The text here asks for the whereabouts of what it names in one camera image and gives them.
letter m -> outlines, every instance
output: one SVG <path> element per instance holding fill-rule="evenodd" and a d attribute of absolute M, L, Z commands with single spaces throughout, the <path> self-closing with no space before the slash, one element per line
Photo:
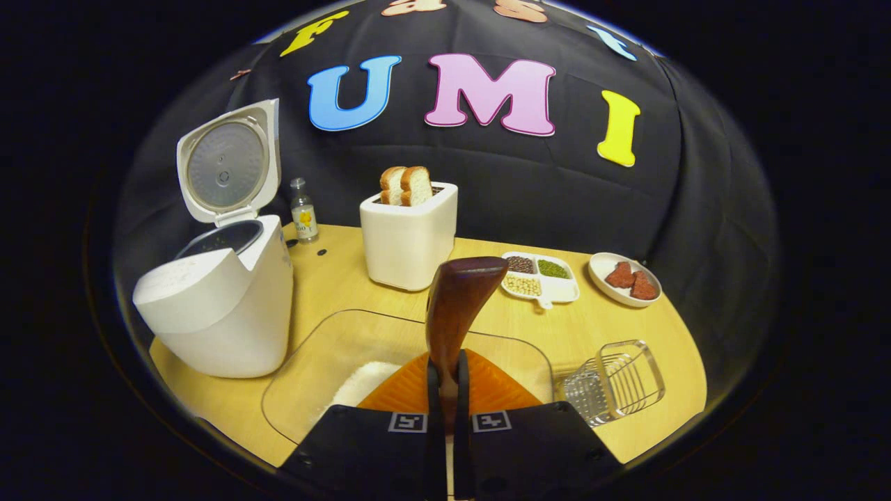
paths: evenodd
<path fill-rule="evenodd" d="M 504 103 L 511 99 L 511 111 L 502 118 L 504 128 L 531 136 L 551 136 L 554 125 L 548 120 L 548 82 L 557 71 L 541 62 L 517 60 L 492 80 L 469 54 L 446 53 L 430 58 L 439 68 L 437 102 L 424 116 L 431 126 L 457 127 L 467 121 L 461 111 L 461 94 L 477 122 L 489 125 Z"/>

wire rack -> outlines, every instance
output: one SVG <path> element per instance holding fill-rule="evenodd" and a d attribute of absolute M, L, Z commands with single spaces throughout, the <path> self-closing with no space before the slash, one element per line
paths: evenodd
<path fill-rule="evenodd" d="M 662 373 L 642 340 L 604 345 L 559 387 L 591 426 L 633 414 L 665 395 Z"/>

wooden handle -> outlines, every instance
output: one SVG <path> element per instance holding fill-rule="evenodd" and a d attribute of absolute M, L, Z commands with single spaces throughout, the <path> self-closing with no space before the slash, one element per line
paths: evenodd
<path fill-rule="evenodd" d="M 427 349 L 445 383 L 458 381 L 461 344 L 479 311 L 507 275 L 507 259 L 453 259 L 439 265 L 427 298 Z"/>

white rice cooker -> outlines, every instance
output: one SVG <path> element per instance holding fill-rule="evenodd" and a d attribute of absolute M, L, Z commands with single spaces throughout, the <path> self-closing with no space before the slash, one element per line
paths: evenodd
<path fill-rule="evenodd" d="M 288 348 L 294 276 L 278 216 L 258 216 L 282 167 L 278 99 L 231 111 L 177 145 L 189 212 L 216 228 L 143 275 L 133 302 L 145 323 L 204 374 L 269 374 Z"/>

bottle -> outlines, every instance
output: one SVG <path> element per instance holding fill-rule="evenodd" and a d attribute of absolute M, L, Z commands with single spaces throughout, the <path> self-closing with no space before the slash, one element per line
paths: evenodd
<path fill-rule="evenodd" d="M 290 214 L 294 217 L 294 226 L 297 227 L 297 240 L 300 243 L 312 243 L 319 239 L 319 226 L 315 221 L 315 209 L 313 201 L 306 191 L 307 182 L 303 177 L 292 179 L 290 189 L 292 199 L 290 201 Z"/>

